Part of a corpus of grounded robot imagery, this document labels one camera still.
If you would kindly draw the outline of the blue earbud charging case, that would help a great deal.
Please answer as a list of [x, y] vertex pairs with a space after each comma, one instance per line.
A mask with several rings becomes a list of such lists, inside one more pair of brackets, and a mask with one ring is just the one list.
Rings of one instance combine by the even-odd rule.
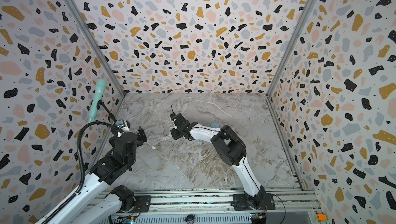
[[220, 127], [220, 125], [216, 124], [216, 123], [212, 123], [210, 126], [211, 126], [211, 128], [219, 128]]

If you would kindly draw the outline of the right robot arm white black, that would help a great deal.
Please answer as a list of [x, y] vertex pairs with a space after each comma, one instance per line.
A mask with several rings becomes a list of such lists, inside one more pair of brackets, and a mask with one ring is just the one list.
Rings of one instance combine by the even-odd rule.
[[267, 194], [255, 177], [247, 159], [245, 144], [230, 126], [206, 127], [187, 121], [180, 113], [170, 114], [170, 119], [174, 126], [171, 129], [174, 140], [186, 138], [211, 143], [221, 160], [234, 169], [243, 186], [242, 194], [233, 195], [231, 206], [236, 211], [263, 212], [275, 209], [273, 195]]

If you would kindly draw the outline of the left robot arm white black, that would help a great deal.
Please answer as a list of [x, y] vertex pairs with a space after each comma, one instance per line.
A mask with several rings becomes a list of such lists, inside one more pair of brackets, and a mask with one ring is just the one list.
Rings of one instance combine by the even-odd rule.
[[150, 204], [149, 197], [142, 200], [124, 185], [115, 187], [97, 205], [86, 210], [88, 204], [100, 193], [112, 185], [136, 162], [137, 147], [147, 142], [142, 128], [136, 133], [130, 132], [126, 121], [114, 124], [104, 123], [116, 134], [110, 138], [112, 149], [95, 165], [85, 172], [81, 171], [80, 183], [64, 200], [54, 207], [40, 224], [97, 224], [100, 221], [112, 222], [111, 216], [117, 212], [126, 214], [127, 218], [140, 215]]

